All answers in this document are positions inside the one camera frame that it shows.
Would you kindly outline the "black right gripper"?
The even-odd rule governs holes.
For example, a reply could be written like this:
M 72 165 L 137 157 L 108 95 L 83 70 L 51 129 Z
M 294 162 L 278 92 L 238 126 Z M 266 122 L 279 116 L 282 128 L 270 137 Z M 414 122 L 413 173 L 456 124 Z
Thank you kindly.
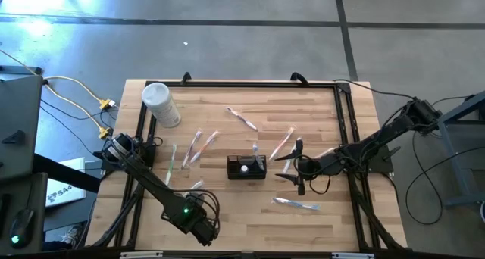
M 295 170 L 296 175 L 286 173 L 276 173 L 276 176 L 289 180 L 295 186 L 297 186 L 298 195 L 305 194 L 305 182 L 308 182 L 310 189 L 319 195 L 324 195 L 328 192 L 331 184 L 330 167 L 336 164 L 336 159 L 330 159 L 324 161 L 321 164 L 319 159 L 310 158 L 308 155 L 303 154 L 303 141 L 296 140 L 296 149 L 292 150 L 288 155 L 278 158 L 278 160 L 292 160 L 295 158 Z M 312 186 L 312 181 L 320 175 L 327 175 L 327 186 L 324 191 L 317 191 Z

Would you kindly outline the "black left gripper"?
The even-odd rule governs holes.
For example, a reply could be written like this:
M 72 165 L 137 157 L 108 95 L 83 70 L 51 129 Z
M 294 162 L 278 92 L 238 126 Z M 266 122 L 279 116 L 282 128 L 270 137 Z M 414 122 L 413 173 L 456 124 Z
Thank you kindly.
M 164 217 L 185 234 L 195 235 L 201 245 L 210 245 L 219 235 L 217 207 L 205 195 L 174 195 L 164 206 Z

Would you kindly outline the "clear wrapper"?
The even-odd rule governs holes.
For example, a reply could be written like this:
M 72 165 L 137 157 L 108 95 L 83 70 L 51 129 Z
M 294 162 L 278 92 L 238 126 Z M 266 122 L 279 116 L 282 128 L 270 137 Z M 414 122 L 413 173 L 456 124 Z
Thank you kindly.
M 279 141 L 279 143 L 277 144 L 277 146 L 275 147 L 275 149 L 272 151 L 270 157 L 269 157 L 269 161 L 273 161 L 277 154 L 279 153 L 279 151 L 281 150 L 281 148 L 286 144 L 286 142 L 288 141 L 288 139 L 291 137 L 291 135 L 294 133 L 296 129 L 296 126 L 295 125 L 292 125 L 285 133 L 285 135 L 283 136 L 283 138 Z

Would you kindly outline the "blue toothbrush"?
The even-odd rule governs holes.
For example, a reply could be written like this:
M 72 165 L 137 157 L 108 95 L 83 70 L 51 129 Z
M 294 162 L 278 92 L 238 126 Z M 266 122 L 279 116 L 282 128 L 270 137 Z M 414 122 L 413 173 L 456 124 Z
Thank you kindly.
M 321 206 L 318 204 L 305 204 L 299 201 L 292 201 L 286 198 L 272 198 L 271 202 L 275 204 L 286 204 L 291 207 L 303 208 L 303 209 L 312 210 L 312 211 L 319 211 L 321 209 Z

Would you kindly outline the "black wire caddy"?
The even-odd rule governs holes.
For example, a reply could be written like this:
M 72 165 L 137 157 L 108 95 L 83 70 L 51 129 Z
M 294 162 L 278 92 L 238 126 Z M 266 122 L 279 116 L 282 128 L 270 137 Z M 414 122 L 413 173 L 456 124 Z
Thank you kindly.
M 266 171 L 262 172 L 255 161 L 254 155 L 229 155 L 227 157 L 227 177 L 231 180 L 238 179 L 265 179 L 267 175 L 267 160 L 264 156 Z M 246 165 L 249 168 L 247 173 L 242 173 L 240 168 Z

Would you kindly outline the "purple striped toothbrush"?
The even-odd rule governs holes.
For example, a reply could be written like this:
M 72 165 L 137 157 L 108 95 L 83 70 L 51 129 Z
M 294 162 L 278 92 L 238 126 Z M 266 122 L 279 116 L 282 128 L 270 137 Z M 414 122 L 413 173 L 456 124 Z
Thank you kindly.
M 229 111 L 233 116 L 235 116 L 236 118 L 238 118 L 239 120 L 241 120 L 246 126 L 248 126 L 249 128 L 251 128 L 252 130 L 258 131 L 258 128 L 257 128 L 256 125 L 254 125 L 252 122 L 250 122 L 249 120 L 247 120 L 246 118 L 244 118 L 240 113 L 236 112 L 231 107 L 226 106 L 226 110 Z

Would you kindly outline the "white wipes canister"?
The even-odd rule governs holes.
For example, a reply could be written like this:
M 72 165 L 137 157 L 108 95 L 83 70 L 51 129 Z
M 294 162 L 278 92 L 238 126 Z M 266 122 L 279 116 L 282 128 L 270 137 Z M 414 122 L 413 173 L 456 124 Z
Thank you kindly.
M 180 123 L 180 112 L 165 84 L 152 83 L 147 85 L 142 91 L 142 101 L 164 128 L 172 128 Z

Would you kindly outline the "white printed box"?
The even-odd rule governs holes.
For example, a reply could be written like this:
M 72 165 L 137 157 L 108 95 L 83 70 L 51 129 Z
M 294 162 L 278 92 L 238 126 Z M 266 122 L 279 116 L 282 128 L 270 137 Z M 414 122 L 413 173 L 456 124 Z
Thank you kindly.
M 60 164 L 73 170 L 85 173 L 85 158 L 75 158 L 67 161 L 61 161 Z M 86 197 L 86 191 L 73 187 L 71 184 L 62 183 L 54 179 L 48 179 L 45 206 L 47 208 L 60 204 L 66 204 L 72 201 L 78 201 Z

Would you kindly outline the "black desk beam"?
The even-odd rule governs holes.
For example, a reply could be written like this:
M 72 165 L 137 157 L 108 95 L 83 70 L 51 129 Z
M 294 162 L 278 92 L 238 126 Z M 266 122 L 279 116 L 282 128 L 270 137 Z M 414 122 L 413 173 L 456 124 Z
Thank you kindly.
M 33 172 L 46 173 L 49 179 L 67 183 L 73 187 L 97 193 L 101 180 L 85 172 L 71 169 L 40 154 L 34 154 Z

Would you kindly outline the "black computer mouse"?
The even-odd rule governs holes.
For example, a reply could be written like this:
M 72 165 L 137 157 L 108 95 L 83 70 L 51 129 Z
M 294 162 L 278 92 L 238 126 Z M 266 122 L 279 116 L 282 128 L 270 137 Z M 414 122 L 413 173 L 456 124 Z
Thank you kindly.
M 9 230 L 9 237 L 11 246 L 19 249 L 27 246 L 33 234 L 33 218 L 35 211 L 31 209 L 23 209 L 18 211 L 13 218 L 11 228 Z

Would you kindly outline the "dark grey desk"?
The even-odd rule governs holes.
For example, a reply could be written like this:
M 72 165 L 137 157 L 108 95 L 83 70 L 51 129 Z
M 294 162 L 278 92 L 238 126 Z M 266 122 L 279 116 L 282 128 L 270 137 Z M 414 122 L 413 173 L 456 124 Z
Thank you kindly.
M 33 172 L 42 78 L 0 81 L 0 258 L 42 249 L 47 175 Z M 14 215 L 35 211 L 33 234 L 23 248 L 11 246 Z

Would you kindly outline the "white table bracket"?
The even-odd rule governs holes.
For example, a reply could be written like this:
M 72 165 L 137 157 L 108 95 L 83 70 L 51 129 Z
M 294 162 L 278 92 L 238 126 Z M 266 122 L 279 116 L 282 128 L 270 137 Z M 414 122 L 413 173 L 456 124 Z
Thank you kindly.
M 331 259 L 375 259 L 373 254 L 336 252 L 332 253 Z
M 127 251 L 120 254 L 119 259 L 158 259 L 163 258 L 162 251 Z

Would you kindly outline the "black aluminium table frame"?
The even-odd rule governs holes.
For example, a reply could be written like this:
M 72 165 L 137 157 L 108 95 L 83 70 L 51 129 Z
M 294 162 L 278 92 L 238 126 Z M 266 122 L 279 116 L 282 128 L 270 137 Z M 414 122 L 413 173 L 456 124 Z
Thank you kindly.
M 364 139 L 378 127 L 373 95 L 367 83 L 351 86 L 345 92 L 331 82 L 303 86 L 285 82 L 236 82 L 215 80 L 170 84 L 170 91 L 181 115 L 180 123 L 166 129 L 151 125 L 151 114 L 142 110 L 143 80 L 128 80 L 124 87 L 115 129 L 119 133 L 153 135 L 158 147 L 153 169 L 165 178 L 172 145 L 177 144 L 171 186 L 186 188 L 203 179 L 205 188 L 216 194 L 221 204 L 221 231 L 210 251 L 322 252 L 357 251 L 349 183 L 344 173 L 331 177 L 328 192 L 314 193 L 307 185 L 304 195 L 288 180 L 276 176 L 283 160 L 269 163 L 261 180 L 230 180 L 229 155 L 249 155 L 257 142 L 264 155 L 270 155 L 286 131 L 296 129 L 277 156 L 288 154 L 295 140 L 302 137 L 304 153 L 314 157 L 321 152 L 355 139 Z M 226 110 L 231 107 L 257 126 L 246 126 Z M 185 169 L 186 151 L 197 130 L 202 135 L 195 144 Z M 207 138 L 218 130 L 217 138 L 199 159 L 191 158 Z M 286 198 L 305 204 L 318 204 L 319 211 L 275 204 L 272 198 Z

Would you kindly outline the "blue-grey table frame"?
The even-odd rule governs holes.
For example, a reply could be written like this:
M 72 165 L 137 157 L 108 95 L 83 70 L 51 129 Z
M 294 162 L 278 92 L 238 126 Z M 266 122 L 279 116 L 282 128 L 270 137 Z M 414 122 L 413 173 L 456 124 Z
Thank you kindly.
M 485 187 L 474 178 L 485 172 L 485 91 L 443 114 L 437 123 L 459 194 L 447 198 L 447 207 L 485 201 Z

